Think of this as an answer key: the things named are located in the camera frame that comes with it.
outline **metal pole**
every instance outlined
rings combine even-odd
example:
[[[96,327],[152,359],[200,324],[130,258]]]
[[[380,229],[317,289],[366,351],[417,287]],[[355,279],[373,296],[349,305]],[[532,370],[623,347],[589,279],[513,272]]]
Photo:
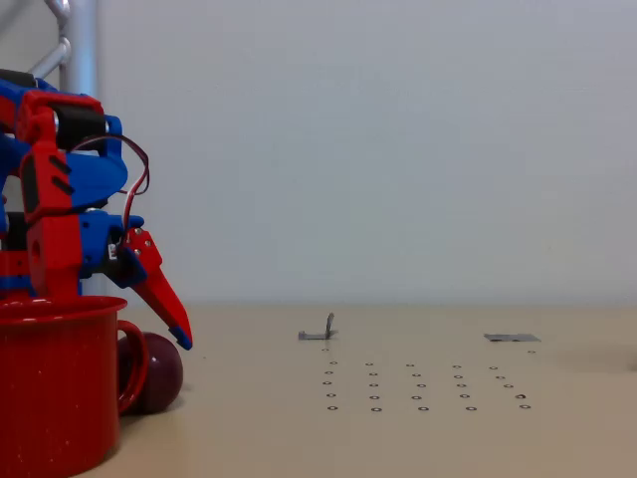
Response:
[[[36,78],[47,78],[60,65],[64,65],[71,56],[71,44],[66,38],[60,40],[60,45],[51,50],[40,60],[29,73]]]
[[[64,25],[67,22],[70,13],[69,0],[44,0],[44,3],[56,16],[59,25]]]
[[[98,0],[69,0],[70,16],[60,35],[71,43],[73,55],[60,66],[60,89],[98,96]]]

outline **plum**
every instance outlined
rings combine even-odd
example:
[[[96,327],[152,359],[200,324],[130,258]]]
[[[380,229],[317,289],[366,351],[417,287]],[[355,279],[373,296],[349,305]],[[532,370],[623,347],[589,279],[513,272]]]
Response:
[[[129,413],[148,414],[165,410],[177,398],[183,383],[183,365],[177,347],[158,334],[145,332],[150,360],[148,376]],[[119,390],[130,377],[132,354],[127,338],[117,341]]]

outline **beige table surface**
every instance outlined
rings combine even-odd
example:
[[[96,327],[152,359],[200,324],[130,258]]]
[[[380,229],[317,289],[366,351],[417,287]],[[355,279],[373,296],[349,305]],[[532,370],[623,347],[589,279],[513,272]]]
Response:
[[[328,351],[323,341],[298,340],[299,330],[320,332],[332,310],[339,334]],[[182,354],[180,398],[163,414],[126,418],[117,454],[83,476],[637,475],[635,309],[189,312],[195,347]],[[148,311],[120,316],[164,332]],[[484,333],[542,342],[495,344]]]

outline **wire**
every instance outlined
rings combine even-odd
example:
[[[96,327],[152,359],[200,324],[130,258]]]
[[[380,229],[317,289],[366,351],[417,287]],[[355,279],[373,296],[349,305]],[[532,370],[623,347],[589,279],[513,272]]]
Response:
[[[123,215],[121,217],[122,223],[123,223],[123,234],[121,235],[121,238],[119,239],[119,246],[121,246],[121,244],[123,244],[126,233],[128,232],[128,229],[130,229],[130,225],[128,224],[128,222],[130,218],[130,209],[132,207],[132,200],[134,199],[135,196],[139,196],[143,194],[144,192],[146,192],[148,190],[148,187],[150,186],[150,168],[148,165],[149,160],[148,160],[148,154],[146,154],[146,152],[135,141],[133,141],[129,137],[124,136],[123,134],[113,134],[109,132],[106,132],[104,134],[96,134],[93,136],[89,136],[83,139],[82,141],[80,141],[75,146],[73,146],[72,149],[69,149],[69,152],[76,151],[80,148],[89,146],[99,141],[103,141],[105,139],[118,139],[121,142],[125,143],[130,149],[132,149],[132,151],[135,154],[137,154],[137,156],[139,156],[139,159],[141,159],[141,162],[143,163],[143,173],[137,179],[137,181],[133,184],[133,186],[128,191],[125,191],[123,189],[119,191],[122,194],[126,194],[126,201],[123,206]],[[141,186],[144,180],[146,181],[144,188],[141,190],[141,192],[137,192],[137,189],[139,189],[139,186]]]

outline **red enamel cup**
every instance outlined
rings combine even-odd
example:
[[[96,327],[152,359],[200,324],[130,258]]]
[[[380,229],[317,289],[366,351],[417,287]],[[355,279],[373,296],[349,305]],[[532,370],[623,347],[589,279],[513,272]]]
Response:
[[[69,477],[115,449],[118,415],[148,371],[143,334],[117,321],[125,306],[114,297],[0,303],[0,477]],[[117,331],[134,356],[120,395]]]

